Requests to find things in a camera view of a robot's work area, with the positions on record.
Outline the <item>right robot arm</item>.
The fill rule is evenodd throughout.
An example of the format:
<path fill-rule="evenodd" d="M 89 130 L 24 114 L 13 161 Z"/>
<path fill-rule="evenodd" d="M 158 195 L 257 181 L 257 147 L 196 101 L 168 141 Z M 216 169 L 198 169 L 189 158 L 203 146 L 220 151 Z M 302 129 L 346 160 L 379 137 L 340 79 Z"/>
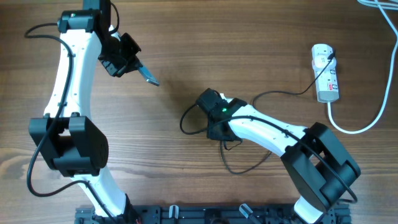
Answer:
<path fill-rule="evenodd" d="M 350 187 L 361 175 L 359 165 L 324 124 L 309 128 L 288 124 L 210 88 L 195 104 L 208 119 L 209 139 L 247 139 L 280 157 L 300 194 L 294 212 L 302 221 L 319 221 L 344 193 L 353 193 Z"/>

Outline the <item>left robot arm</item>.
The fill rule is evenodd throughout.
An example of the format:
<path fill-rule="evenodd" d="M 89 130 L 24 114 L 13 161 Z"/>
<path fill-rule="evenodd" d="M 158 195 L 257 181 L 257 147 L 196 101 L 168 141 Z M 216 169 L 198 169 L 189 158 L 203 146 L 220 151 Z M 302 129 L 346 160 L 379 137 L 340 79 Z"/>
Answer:
<path fill-rule="evenodd" d="M 71 178 L 86 193 L 94 206 L 94 221 L 139 223 L 139 214 L 107 167 L 108 140 L 90 112 L 97 63 L 112 77 L 138 71 L 147 83 L 157 84 L 137 57 L 136 41 L 112 25 L 117 13 L 111 1 L 84 1 L 82 9 L 62 13 L 55 23 L 61 45 L 55 85 L 43 116 L 31 119 L 29 134 L 36 145 L 34 156 L 42 156 L 50 169 Z"/>

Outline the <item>Galaxy S25 smartphone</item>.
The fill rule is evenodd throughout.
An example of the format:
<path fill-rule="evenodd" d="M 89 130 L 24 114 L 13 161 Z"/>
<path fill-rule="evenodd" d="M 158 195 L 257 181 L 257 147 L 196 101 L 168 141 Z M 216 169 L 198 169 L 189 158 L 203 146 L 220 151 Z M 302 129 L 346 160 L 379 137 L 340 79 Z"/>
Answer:
<path fill-rule="evenodd" d="M 146 66 L 141 66 L 138 68 L 139 73 L 143 76 L 147 83 L 150 83 L 155 86 L 159 86 L 158 80 L 151 74 L 151 72 L 147 69 Z"/>

